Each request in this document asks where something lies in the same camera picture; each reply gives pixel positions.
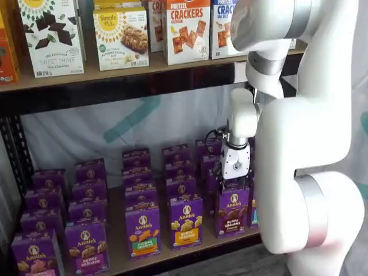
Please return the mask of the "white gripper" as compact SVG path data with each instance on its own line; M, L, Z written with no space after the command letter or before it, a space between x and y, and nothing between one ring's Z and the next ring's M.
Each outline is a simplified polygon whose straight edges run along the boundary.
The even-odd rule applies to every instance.
M250 145L244 148L231 148L224 143L221 147L220 163L214 166L216 190L223 192L227 180L243 177L244 187L254 187L254 170L250 169Z

